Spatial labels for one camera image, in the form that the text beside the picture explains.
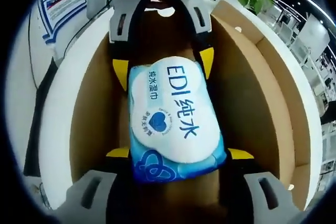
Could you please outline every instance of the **blue heart logo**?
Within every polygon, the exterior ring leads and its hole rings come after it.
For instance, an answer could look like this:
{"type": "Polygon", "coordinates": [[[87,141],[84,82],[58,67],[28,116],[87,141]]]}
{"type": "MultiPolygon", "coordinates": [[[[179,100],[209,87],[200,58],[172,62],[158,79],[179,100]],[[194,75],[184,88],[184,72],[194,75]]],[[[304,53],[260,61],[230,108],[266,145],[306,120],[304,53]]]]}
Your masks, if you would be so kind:
{"type": "Polygon", "coordinates": [[[149,120],[149,125],[158,132],[163,132],[167,128],[164,122],[166,116],[162,112],[156,112],[149,120]]]}

